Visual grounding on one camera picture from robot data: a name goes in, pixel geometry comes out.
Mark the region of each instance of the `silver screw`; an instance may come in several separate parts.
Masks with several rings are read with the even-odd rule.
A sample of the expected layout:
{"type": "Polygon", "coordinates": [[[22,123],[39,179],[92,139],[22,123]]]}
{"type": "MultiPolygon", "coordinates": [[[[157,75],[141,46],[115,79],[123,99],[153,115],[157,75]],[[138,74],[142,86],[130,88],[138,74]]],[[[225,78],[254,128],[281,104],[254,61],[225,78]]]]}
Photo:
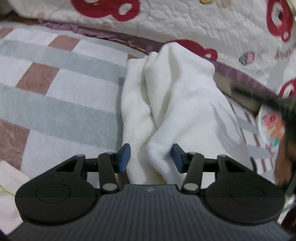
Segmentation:
{"type": "Polygon", "coordinates": [[[196,191],[198,189],[198,185],[195,184],[195,183],[186,183],[184,185],[184,188],[187,190],[187,191],[196,191]]]}
{"type": "Polygon", "coordinates": [[[114,191],[117,188],[117,185],[114,183],[106,183],[103,185],[103,189],[106,191],[114,191]]]}

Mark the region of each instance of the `white garment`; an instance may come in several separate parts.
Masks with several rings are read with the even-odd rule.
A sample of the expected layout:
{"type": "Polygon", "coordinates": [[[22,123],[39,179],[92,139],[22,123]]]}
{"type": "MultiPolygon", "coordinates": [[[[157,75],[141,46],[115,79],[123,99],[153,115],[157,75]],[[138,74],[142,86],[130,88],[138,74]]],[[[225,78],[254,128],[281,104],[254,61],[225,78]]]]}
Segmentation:
{"type": "Polygon", "coordinates": [[[170,156],[177,143],[206,158],[226,154],[252,169],[230,104],[213,80],[214,66],[177,43],[128,62],[121,112],[127,166],[135,184],[182,184],[170,156]]]}
{"type": "Polygon", "coordinates": [[[5,161],[0,161],[0,229],[9,234],[22,219],[15,206],[15,193],[29,178],[5,161]]]}

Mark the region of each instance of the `cloth fold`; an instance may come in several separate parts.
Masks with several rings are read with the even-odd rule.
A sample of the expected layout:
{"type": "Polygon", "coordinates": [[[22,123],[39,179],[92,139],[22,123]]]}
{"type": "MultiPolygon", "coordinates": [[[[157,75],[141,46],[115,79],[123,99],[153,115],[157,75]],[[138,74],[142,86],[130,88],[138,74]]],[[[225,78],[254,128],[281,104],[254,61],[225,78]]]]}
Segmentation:
{"type": "Polygon", "coordinates": [[[29,178],[5,161],[0,161],[0,229],[11,233],[21,223],[22,219],[15,205],[16,191],[29,178]]]}
{"type": "Polygon", "coordinates": [[[182,184],[170,156],[178,143],[206,158],[226,154],[252,169],[237,120],[213,75],[215,68],[177,43],[128,62],[121,96],[123,143],[132,154],[127,166],[135,184],[182,184]]]}

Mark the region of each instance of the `white logo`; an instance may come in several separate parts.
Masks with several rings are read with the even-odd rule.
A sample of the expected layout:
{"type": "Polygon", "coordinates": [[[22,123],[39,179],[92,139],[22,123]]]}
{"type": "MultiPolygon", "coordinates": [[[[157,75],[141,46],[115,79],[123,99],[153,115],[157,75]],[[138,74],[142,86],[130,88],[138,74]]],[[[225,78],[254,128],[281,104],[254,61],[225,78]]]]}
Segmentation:
{"type": "Polygon", "coordinates": [[[154,188],[148,188],[147,189],[147,192],[153,192],[154,191],[154,188]]]}

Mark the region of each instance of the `white quilt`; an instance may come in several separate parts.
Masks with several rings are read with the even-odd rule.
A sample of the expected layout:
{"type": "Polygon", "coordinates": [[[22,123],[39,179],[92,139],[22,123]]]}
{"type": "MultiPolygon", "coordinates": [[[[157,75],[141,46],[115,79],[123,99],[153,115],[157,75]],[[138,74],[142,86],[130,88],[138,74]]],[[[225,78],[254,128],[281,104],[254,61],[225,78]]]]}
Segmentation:
{"type": "Polygon", "coordinates": [[[296,31],[285,0],[213,0],[209,4],[200,2],[204,0],[8,1],[25,17],[159,42],[191,39],[202,46],[200,55],[214,49],[219,62],[271,90],[296,75],[296,31]]]}

